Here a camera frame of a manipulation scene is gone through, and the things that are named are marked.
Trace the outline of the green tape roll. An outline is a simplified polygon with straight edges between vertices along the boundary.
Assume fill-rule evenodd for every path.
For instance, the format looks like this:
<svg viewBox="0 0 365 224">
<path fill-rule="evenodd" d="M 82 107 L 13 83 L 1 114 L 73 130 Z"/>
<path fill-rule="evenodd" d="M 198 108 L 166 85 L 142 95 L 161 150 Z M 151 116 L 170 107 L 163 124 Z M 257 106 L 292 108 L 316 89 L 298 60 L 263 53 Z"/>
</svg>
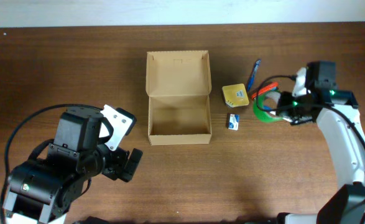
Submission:
<svg viewBox="0 0 365 224">
<path fill-rule="evenodd" d="M 273 101 L 278 103 L 280 96 L 281 96 L 280 92 L 272 90 L 261 94 L 253 101 L 254 103 L 253 112 L 259 121 L 262 121 L 264 123 L 273 123 L 277 121 L 282 121 L 281 117 L 272 116 L 269 112 L 265 112 L 259 109 L 259 106 L 264 110 L 266 109 L 264 106 L 264 102 L 266 99 L 272 99 Z"/>
</svg>

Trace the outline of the brown cardboard box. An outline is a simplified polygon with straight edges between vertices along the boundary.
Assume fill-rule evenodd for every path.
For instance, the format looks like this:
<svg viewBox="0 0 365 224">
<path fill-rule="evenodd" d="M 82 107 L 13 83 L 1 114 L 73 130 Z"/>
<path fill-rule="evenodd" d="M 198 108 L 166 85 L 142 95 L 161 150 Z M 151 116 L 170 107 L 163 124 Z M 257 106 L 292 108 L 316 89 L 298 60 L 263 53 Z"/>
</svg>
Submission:
<svg viewBox="0 0 365 224">
<path fill-rule="evenodd" d="M 150 144 L 208 144 L 211 89 L 207 50 L 147 52 Z"/>
</svg>

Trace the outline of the yellow sticky note pad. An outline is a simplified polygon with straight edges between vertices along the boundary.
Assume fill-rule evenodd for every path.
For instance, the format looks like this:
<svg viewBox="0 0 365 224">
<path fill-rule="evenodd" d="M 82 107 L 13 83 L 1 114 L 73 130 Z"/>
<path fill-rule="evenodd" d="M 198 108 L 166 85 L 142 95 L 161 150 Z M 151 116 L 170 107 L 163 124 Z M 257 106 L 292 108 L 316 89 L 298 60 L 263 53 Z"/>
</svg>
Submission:
<svg viewBox="0 0 365 224">
<path fill-rule="evenodd" d="M 249 104 L 246 87 L 243 83 L 223 86 L 222 92 L 226 105 L 231 108 L 247 106 Z"/>
</svg>

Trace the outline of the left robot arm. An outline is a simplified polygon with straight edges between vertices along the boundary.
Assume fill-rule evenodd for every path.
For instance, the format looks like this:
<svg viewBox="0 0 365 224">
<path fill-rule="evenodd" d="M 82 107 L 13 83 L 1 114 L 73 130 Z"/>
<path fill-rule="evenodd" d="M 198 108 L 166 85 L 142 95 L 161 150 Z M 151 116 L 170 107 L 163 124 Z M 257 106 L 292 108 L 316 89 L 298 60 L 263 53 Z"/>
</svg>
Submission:
<svg viewBox="0 0 365 224">
<path fill-rule="evenodd" d="M 143 152 L 119 147 L 136 117 L 122 108 L 63 104 L 55 137 L 44 140 L 28 159 L 13 169 L 4 151 L 6 175 L 0 196 L 1 223 L 63 223 L 73 201 L 90 188 L 92 178 L 104 175 L 129 182 Z"/>
</svg>

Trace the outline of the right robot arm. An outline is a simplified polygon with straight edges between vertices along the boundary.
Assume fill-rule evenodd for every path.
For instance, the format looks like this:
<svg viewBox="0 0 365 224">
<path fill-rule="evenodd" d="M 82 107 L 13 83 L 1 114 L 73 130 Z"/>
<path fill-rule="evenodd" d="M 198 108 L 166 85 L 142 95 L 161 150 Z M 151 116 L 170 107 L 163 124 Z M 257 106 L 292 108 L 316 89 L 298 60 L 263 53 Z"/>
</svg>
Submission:
<svg viewBox="0 0 365 224">
<path fill-rule="evenodd" d="M 339 90 L 333 62 L 310 62 L 292 92 L 278 100 L 278 116 L 291 125 L 316 123 L 336 172 L 338 191 L 316 214 L 281 213 L 279 223 L 365 223 L 365 135 L 352 91 Z"/>
</svg>

